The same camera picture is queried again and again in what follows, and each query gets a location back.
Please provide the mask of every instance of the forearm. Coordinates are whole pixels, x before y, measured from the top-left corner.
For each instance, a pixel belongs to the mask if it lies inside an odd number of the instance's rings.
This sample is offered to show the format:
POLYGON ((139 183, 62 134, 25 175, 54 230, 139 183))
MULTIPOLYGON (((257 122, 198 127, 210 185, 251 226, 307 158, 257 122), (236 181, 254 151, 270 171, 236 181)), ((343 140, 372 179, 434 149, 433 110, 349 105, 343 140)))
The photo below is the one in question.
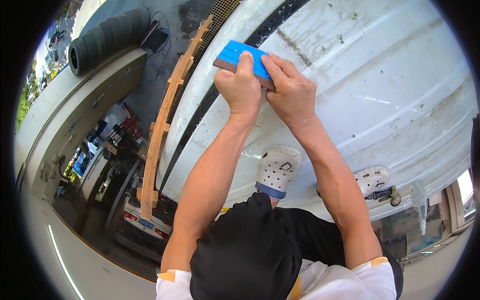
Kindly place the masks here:
POLYGON ((352 220, 368 220, 368 208, 352 171, 320 120, 315 117, 292 132, 312 162, 322 199, 339 227, 352 220))
POLYGON ((254 122, 231 117, 190 172, 180 195, 174 228, 200 238, 227 198, 241 149, 254 122))
POLYGON ((348 268, 382 255, 363 194, 320 120, 292 128, 310 158, 325 207, 340 229, 348 268))

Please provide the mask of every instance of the white sleeve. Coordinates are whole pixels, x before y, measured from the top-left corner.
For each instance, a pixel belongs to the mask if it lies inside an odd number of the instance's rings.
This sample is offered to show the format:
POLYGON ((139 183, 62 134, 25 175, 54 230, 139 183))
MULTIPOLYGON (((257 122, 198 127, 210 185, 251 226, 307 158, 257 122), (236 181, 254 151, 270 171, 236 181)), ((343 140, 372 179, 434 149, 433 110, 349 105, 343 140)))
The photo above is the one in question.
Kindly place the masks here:
POLYGON ((168 270, 158 274, 156 280, 156 300, 192 300, 190 294, 190 272, 168 270))
POLYGON ((392 266, 386 257, 379 257, 352 270, 365 285, 373 299, 396 299, 392 266))

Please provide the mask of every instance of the shoe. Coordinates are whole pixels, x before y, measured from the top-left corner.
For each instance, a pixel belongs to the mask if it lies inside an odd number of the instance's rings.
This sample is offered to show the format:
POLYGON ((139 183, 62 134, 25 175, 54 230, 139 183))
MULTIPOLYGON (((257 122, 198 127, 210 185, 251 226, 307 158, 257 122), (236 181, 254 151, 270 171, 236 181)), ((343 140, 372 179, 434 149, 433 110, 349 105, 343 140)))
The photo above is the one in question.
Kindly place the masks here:
POLYGON ((297 175, 302 155, 298 150, 275 146, 262 155, 255 187, 273 198, 283 199, 287 187, 297 175))

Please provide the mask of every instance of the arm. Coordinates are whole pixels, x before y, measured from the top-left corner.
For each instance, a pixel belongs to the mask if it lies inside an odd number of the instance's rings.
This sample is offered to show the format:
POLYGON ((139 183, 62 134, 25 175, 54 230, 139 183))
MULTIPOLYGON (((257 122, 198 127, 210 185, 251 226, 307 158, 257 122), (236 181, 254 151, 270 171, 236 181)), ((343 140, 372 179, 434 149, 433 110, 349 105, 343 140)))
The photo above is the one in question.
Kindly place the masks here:
POLYGON ((266 99, 312 162, 325 207, 340 229, 347 267, 382 256, 360 187, 315 115, 315 83, 273 53, 263 56, 262 62, 276 87, 276 93, 267 92, 266 99))
POLYGON ((214 82, 230 106, 230 117, 183 186, 173 233, 162 257, 162 273, 169 269, 190 271, 197 239, 204 235, 227 198, 241 149, 260 110, 262 91, 253 75, 249 52, 240 56, 235 74, 219 70, 214 82))

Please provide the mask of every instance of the blue squeegee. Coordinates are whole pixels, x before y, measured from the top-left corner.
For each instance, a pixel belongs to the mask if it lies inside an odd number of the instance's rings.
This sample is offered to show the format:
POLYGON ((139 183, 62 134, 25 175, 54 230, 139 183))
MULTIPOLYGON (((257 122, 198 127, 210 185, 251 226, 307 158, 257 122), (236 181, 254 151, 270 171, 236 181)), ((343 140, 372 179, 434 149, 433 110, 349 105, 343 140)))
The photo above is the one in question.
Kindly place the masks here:
POLYGON ((260 82, 260 85, 268 88, 269 90, 276 91, 272 78, 270 75, 268 75, 264 64, 262 64, 262 61, 260 60, 260 57, 267 53, 257 48, 239 43, 237 41, 229 41, 217 58, 213 61, 213 65, 235 73, 237 71, 240 54, 245 50, 249 51, 253 55, 253 74, 260 82))

